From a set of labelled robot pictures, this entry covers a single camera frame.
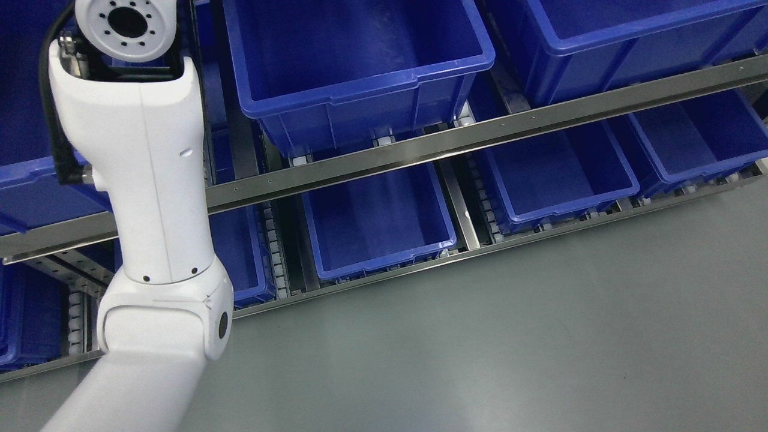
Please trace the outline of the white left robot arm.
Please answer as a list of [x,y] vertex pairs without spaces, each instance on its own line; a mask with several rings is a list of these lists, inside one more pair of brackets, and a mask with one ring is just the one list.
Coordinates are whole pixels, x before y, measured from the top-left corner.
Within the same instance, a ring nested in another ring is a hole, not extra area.
[[233,285],[214,252],[204,111],[175,1],[72,1],[38,63],[56,175],[107,193],[122,265],[98,306],[104,355],[44,431],[174,431],[225,350]]

